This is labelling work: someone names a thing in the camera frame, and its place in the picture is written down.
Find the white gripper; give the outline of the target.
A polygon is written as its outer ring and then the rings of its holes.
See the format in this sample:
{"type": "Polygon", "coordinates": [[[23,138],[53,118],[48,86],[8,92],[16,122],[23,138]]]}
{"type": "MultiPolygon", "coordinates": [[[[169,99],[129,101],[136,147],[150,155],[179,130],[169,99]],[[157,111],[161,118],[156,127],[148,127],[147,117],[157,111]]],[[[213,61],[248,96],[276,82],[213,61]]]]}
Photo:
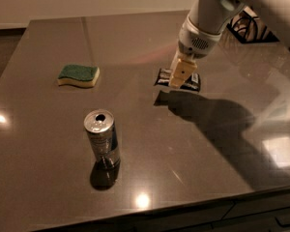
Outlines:
{"type": "Polygon", "coordinates": [[[222,31],[206,32],[196,27],[189,16],[186,17],[178,36],[178,50],[170,65],[171,76],[169,86],[180,88],[196,71],[197,65],[181,59],[181,54],[199,59],[207,56],[217,45],[222,31]]]}

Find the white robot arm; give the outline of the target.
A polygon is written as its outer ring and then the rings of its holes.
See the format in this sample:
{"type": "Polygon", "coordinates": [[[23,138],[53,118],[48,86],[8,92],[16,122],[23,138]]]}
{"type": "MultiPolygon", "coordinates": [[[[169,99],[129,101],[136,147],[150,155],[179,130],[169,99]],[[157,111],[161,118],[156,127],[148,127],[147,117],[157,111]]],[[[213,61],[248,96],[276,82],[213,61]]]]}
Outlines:
{"type": "Polygon", "coordinates": [[[195,0],[180,29],[169,85],[181,87],[196,71],[196,60],[217,45],[227,23],[251,8],[290,51],[290,0],[195,0]]]}

